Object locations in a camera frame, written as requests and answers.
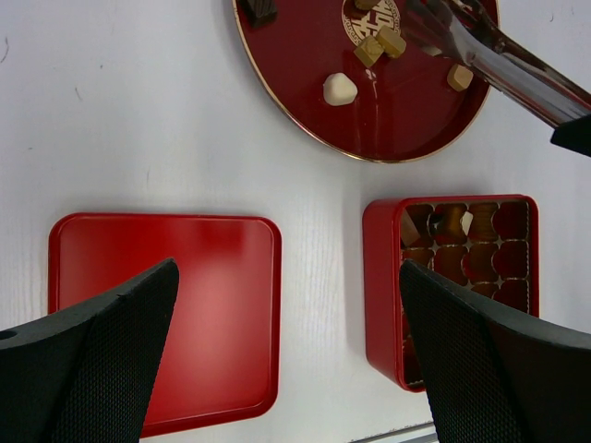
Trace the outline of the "tan cube chocolate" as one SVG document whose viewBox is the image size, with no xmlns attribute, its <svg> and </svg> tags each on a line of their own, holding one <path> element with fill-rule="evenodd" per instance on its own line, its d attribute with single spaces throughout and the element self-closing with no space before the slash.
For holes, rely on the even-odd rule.
<svg viewBox="0 0 591 443">
<path fill-rule="evenodd" d="M 474 78 L 473 72 L 465 66 L 453 65 L 447 75 L 448 85 L 455 91 L 467 90 Z"/>
</svg>

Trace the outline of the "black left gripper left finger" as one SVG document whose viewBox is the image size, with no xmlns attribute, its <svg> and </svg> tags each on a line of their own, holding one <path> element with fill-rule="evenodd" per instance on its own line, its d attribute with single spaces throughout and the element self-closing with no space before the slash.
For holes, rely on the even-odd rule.
<svg viewBox="0 0 591 443">
<path fill-rule="evenodd" d="M 91 299 L 1 333 L 4 442 L 137 442 L 174 312 L 166 259 Z"/>
</svg>

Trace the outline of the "metal serving tongs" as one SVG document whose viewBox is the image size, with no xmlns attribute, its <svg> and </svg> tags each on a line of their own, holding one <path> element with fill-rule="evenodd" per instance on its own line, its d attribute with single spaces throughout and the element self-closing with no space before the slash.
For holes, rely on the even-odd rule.
<svg viewBox="0 0 591 443">
<path fill-rule="evenodd" d="M 480 1 L 407 1 L 401 29 L 553 128 L 590 115 L 590 94 L 504 34 Z"/>
</svg>

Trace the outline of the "white block chocolate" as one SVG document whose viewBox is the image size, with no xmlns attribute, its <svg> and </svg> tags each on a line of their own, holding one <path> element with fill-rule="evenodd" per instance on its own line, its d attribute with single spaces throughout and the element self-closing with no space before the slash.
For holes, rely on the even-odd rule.
<svg viewBox="0 0 591 443">
<path fill-rule="evenodd" d="M 460 219 L 462 231 L 465 236 L 469 235 L 473 219 L 474 215 L 469 210 L 467 210 Z"/>
</svg>

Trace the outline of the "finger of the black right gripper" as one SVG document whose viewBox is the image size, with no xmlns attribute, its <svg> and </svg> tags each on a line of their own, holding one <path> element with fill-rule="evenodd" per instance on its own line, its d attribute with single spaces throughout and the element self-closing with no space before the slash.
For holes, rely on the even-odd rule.
<svg viewBox="0 0 591 443">
<path fill-rule="evenodd" d="M 591 157 L 591 115 L 559 125 L 553 132 L 550 143 Z"/>
</svg>

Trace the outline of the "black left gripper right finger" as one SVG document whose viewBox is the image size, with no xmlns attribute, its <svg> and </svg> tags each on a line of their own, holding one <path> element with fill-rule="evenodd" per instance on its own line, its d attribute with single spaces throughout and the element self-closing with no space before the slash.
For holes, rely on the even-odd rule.
<svg viewBox="0 0 591 443">
<path fill-rule="evenodd" d="M 440 442 L 589 441 L 589 334 L 412 260 L 399 285 Z"/>
</svg>

